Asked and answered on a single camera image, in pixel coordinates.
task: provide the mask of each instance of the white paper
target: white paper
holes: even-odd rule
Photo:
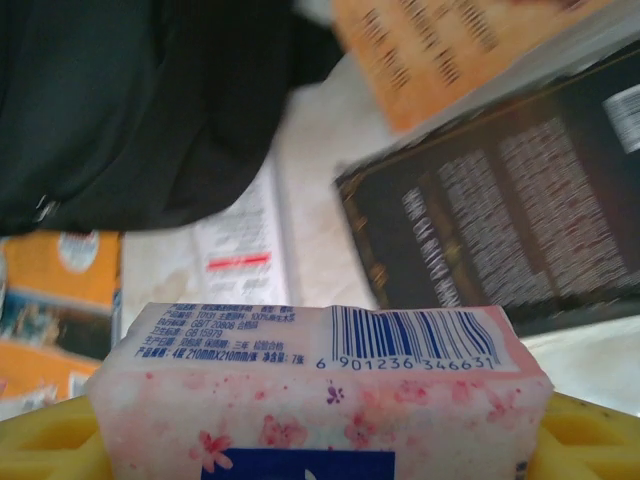
[[[275,161],[226,211],[193,228],[204,300],[222,304],[286,305]]]

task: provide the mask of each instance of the black bag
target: black bag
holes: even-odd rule
[[[228,207],[341,56],[291,0],[0,0],[0,236]]]

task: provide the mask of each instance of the red stripe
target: red stripe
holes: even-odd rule
[[[270,253],[259,253],[256,255],[245,255],[243,257],[216,258],[207,265],[207,271],[226,270],[230,268],[255,267],[266,265],[271,261]]]

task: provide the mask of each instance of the blue label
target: blue label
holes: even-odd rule
[[[225,450],[228,470],[202,469],[201,480],[393,480],[395,453],[331,450]]]

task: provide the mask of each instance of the book cover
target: book cover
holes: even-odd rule
[[[533,334],[600,310],[558,312],[636,298],[638,48],[338,179],[381,307],[498,304]]]

